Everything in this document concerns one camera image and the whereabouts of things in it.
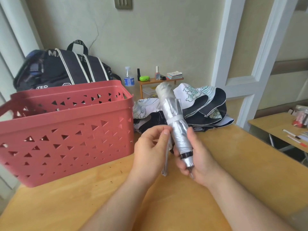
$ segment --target red plastic basket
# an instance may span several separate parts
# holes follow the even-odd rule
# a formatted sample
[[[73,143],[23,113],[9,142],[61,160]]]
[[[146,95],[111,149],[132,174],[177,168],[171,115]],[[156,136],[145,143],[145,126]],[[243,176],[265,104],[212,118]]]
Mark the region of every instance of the red plastic basket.
[[[9,110],[14,119],[0,122],[0,163],[28,187],[134,151],[133,97],[120,81],[18,92],[0,116]]]

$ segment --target left hand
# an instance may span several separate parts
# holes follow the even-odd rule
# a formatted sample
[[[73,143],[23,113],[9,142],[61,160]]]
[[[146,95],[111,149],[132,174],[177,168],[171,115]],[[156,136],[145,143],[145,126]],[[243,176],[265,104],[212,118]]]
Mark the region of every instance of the left hand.
[[[130,177],[150,187],[160,174],[166,160],[166,148],[172,127],[154,126],[147,129],[135,144],[134,163]]]

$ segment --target pen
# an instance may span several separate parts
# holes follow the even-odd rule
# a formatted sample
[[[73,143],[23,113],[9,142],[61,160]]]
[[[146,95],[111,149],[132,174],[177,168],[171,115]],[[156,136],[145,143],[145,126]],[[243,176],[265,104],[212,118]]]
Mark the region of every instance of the pen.
[[[295,137],[295,138],[298,139],[298,140],[301,139],[300,137],[296,136],[295,134],[292,134],[291,132],[289,132],[289,131],[287,131],[287,130],[285,130],[285,129],[283,129],[283,131],[284,131],[284,132],[287,132],[289,135]]]
[[[295,138],[292,138],[290,135],[288,135],[288,137],[289,137],[290,139],[294,140],[295,142],[299,143],[299,144],[302,145],[303,147],[307,147],[306,144],[301,143],[300,141],[296,140]]]

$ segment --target wooden table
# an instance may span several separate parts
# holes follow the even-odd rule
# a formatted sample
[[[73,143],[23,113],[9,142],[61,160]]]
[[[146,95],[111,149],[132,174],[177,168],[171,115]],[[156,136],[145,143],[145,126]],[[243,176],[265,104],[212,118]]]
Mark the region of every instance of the wooden table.
[[[308,205],[305,166],[235,125],[198,135],[223,168],[280,216]],[[148,191],[133,230],[231,230],[210,192],[169,159],[168,176]],[[35,188],[20,186],[0,230],[78,230],[125,180],[132,162],[133,155]]]
[[[288,133],[284,132],[283,129],[286,129],[287,131],[295,134],[300,135],[302,132],[307,131],[306,128],[298,128],[292,125],[292,121],[294,120],[294,116],[288,113],[278,113],[266,117],[256,118],[253,120],[249,120],[248,123],[250,123],[253,126],[256,126],[265,132],[269,133],[269,139],[273,147],[274,142],[272,139],[272,135],[289,143],[290,145],[297,147],[301,149],[304,153],[308,151],[307,147],[303,147],[299,143],[296,143],[292,139],[288,138]],[[305,144],[308,145],[308,143],[304,140],[299,140]]]
[[[141,99],[143,99],[143,91],[142,91],[143,85],[148,85],[148,84],[153,84],[153,83],[161,83],[161,82],[172,82],[172,81],[174,81],[174,84],[176,84],[176,82],[178,80],[183,80],[184,78],[169,79],[169,78],[166,77],[166,79],[167,80],[156,80],[155,78],[150,78],[150,81],[145,81],[145,82],[139,81]]]

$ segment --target table surface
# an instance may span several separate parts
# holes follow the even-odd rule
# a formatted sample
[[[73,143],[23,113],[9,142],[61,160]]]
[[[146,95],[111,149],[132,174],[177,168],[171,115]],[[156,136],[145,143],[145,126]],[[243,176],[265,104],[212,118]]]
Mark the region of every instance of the table surface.
[[[215,159],[282,217],[308,205],[308,168],[241,128],[198,133]],[[231,230],[210,192],[176,168],[148,191],[133,230]],[[133,155],[41,185],[20,186],[0,230],[78,230],[127,177]]]
[[[266,117],[249,120],[248,123],[266,131],[273,136],[276,136],[277,138],[293,145],[294,147],[301,149],[302,151],[308,152],[307,147],[303,147],[299,143],[296,143],[292,139],[288,138],[287,136],[289,134],[283,131],[283,129],[286,129],[287,131],[295,135],[300,135],[302,132],[308,131],[308,129],[306,128],[298,128],[293,126],[292,121],[294,120],[294,118],[294,116],[288,113],[278,113]],[[308,142],[304,140],[299,141],[308,145]]]
[[[153,83],[161,83],[161,82],[172,82],[172,81],[178,81],[178,80],[183,80],[184,78],[176,78],[176,79],[169,79],[167,78],[167,80],[156,80],[155,78],[150,78],[150,81],[139,81],[140,85],[147,85],[147,84],[153,84]]]

